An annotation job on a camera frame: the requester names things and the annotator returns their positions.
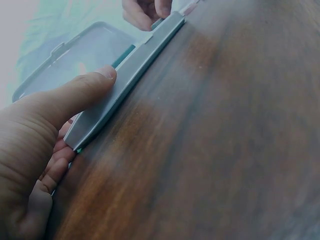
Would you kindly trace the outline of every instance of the brown wood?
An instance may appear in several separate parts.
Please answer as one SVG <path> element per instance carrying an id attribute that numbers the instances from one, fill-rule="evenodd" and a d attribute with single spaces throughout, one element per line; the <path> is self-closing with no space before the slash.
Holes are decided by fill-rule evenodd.
<path id="1" fill-rule="evenodd" d="M 57 240 L 320 236 L 320 1 L 207 0 L 54 196 Z"/>

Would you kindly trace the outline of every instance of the hand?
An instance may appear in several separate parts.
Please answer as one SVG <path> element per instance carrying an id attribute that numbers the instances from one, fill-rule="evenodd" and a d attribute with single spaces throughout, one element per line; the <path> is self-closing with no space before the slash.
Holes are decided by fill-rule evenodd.
<path id="1" fill-rule="evenodd" d="M 44 235 L 51 193 L 75 156 L 63 141 L 66 122 L 101 100 L 116 80 L 110 66 L 97 72 L 0 111 L 0 239 Z"/>
<path id="2" fill-rule="evenodd" d="M 159 18 L 170 15 L 172 0 L 122 0 L 123 18 L 143 31 Z"/>

